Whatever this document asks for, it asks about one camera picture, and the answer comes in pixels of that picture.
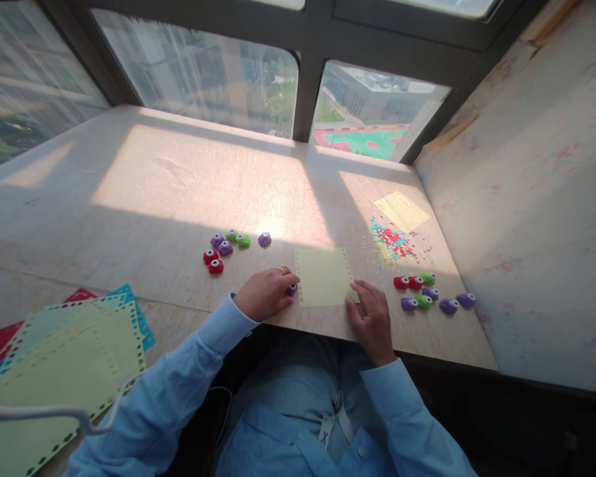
jeans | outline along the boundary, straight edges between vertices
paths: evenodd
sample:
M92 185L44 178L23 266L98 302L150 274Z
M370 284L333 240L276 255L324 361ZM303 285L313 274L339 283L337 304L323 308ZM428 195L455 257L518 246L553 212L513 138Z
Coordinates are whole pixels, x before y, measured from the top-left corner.
M359 375L359 371L372 367L357 343L318 335L285 334L235 395L215 460L251 403L257 401L299 422L318 437L325 413L336 413L334 400L338 391L344 393L344 408L354 434L362 426L388 453L386 431ZM327 448L334 463L347 448L348 442L336 419Z

cable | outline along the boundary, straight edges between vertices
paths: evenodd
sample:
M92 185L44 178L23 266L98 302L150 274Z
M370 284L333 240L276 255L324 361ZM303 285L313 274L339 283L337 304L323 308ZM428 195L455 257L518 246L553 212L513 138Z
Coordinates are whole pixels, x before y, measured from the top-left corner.
M119 394L109 412L108 424L95 427L86 409L75 406L39 406L39 407L7 407L0 406L0 421L17 421L19 419L38 419L40 417L74 417L79 421L79 430L85 435L99 435L108 431L113 425L119 402L124 397L126 387L146 371L131 377L120 388Z
M219 446L219 443L221 441L221 437L223 436L223 431L225 430L225 425L227 424L227 418L229 417L230 410L232 409L232 391L230 391L229 388L226 388L225 386L214 386L213 388L209 388L208 389L208 392L209 391L219 391L219 390L220 391L226 391L227 394L230 395L230 402L227 405L227 412L225 413L225 419L223 419L223 425L221 426L221 431L219 433L219 438L217 439L217 443L214 446L214 451L215 452L217 451L217 447Z

basketball court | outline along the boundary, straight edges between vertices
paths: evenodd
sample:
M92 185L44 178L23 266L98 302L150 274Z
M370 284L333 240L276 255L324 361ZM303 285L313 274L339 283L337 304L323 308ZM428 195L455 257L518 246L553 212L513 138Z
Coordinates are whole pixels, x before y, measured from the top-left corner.
M395 125L315 129L313 137L319 146L388 159L408 128L408 125Z

wooden desk surface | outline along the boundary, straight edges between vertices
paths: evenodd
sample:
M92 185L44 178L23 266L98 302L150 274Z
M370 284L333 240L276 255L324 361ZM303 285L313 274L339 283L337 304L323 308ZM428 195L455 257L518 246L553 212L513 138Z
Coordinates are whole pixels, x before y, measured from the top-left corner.
M387 264L374 253L373 202L394 191L430 215L417 232L432 241L434 264ZM231 228L252 246L210 276L201 256L216 232ZM267 249L255 241L262 231L272 235ZM405 315L399 305L392 281L402 272L435 272L444 297L465 291L408 166L122 106L0 167L0 327L70 289L128 282L155 303L145 315L160 330L159 349L170 349L181 340L180 323L177 337L169 334L172 313L210 312L252 272L293 268L295 248L332 247L346 247L354 277L386 293L397 350L497 369L473 311L448 318L435 305ZM64 294L52 297L57 287ZM354 339L343 306L294 305L272 323Z

yellow paper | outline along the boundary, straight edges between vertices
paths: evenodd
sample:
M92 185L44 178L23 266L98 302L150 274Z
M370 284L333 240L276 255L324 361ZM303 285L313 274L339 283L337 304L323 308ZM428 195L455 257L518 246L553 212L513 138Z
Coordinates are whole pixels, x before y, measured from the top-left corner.
M99 332L90 327L4 383L0 405L76 405L97 415L117 392L114 368ZM32 475L77 428L69 417L0 422L0 477Z
M137 324L135 301L102 316L95 326L119 369L119 386L146 368L144 337Z
M298 301L302 308L343 305L347 296L359 302L352 290L351 267L344 248L332 250L294 250L298 284Z
M61 347L86 328L95 327L103 346L110 350L119 372L119 386L127 379L143 371L145 367L143 336L136 318L136 302L124 304L126 295L114 301L92 300L79 308L79 311L67 318L44 340L32 347L20 361L13 366L0 384L17 375L22 369L36 364L52 350Z
M49 349L57 348L59 343L64 343L69 336L84 330L110 310L122 306L125 299L126 294L123 293L111 297L61 303L29 315L11 340L12 350L0 370L0 386L9 379L11 372L35 363L40 356L45 356ZM58 341L58 344L49 343L52 340Z
M400 191L382 197L374 204L403 232L415 230L430 218Z

